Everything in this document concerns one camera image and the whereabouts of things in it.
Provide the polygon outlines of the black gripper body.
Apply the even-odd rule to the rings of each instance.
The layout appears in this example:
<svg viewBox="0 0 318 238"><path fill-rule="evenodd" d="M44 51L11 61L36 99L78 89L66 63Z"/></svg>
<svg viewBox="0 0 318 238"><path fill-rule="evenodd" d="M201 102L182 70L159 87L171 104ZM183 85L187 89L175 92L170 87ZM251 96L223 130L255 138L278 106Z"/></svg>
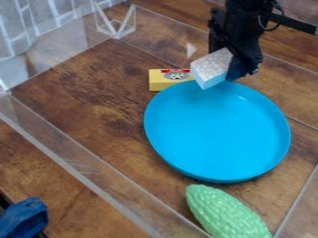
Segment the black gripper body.
<svg viewBox="0 0 318 238"><path fill-rule="evenodd" d="M210 9L209 36L225 35L229 50L249 64L253 64L255 56L261 56L261 61L263 60L259 46L263 30L258 23L263 7L262 0L225 0L225 9Z"/></svg>

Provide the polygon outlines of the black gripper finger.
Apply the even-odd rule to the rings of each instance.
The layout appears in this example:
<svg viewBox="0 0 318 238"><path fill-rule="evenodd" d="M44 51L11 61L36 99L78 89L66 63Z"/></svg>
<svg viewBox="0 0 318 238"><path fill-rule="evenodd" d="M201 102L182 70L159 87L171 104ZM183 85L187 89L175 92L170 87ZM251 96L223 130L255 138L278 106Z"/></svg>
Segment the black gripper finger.
<svg viewBox="0 0 318 238"><path fill-rule="evenodd" d="M242 61L238 56L234 56L230 61L226 80L233 82L247 74L254 75L258 73L258 64L261 63L261 56L255 56L253 64Z"/></svg>
<svg viewBox="0 0 318 238"><path fill-rule="evenodd" d="M222 48L229 47L229 41L225 35L210 35L209 36L209 52L214 53Z"/></svg>

